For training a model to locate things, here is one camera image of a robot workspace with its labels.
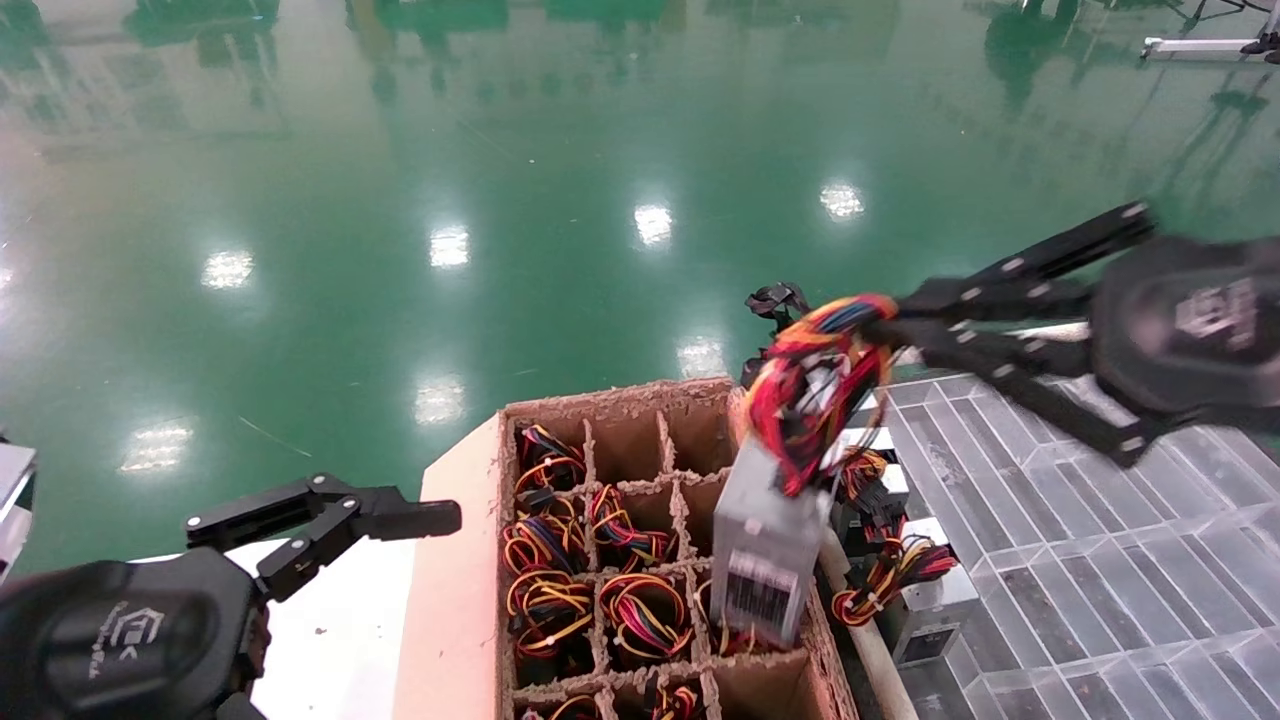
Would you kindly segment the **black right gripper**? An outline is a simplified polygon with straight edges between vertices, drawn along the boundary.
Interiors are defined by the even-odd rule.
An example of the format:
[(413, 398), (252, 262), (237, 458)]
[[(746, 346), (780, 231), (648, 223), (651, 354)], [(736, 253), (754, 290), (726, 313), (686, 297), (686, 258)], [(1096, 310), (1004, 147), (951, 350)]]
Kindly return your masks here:
[[(931, 277), (895, 300), (902, 319), (947, 323), (1074, 318), (1091, 302), (1091, 346), (938, 322), (882, 322), (879, 342), (915, 350), (929, 368), (977, 377), (1120, 468), (1149, 450), (1152, 416), (1276, 432), (1277, 238), (1148, 240), (1153, 232), (1148, 206), (1129, 202), (968, 277)], [(1070, 277), (1129, 249), (1096, 284)], [(1117, 425), (1042, 380), (1091, 374), (1089, 348), (1097, 384), (1139, 414), (1134, 421)]]

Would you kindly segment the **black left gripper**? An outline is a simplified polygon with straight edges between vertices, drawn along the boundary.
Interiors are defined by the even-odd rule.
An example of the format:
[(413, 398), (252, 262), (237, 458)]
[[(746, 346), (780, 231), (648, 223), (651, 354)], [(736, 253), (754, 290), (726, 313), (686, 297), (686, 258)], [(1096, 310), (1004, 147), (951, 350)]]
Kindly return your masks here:
[(462, 525), (453, 500), (410, 501), (394, 486), (319, 473), (187, 519), (186, 547), (220, 552), (302, 527), (259, 562), (259, 583), (211, 550), (5, 582), (3, 716), (260, 719), (250, 694), (271, 639), (264, 597), (289, 600), (364, 537), (445, 537)]

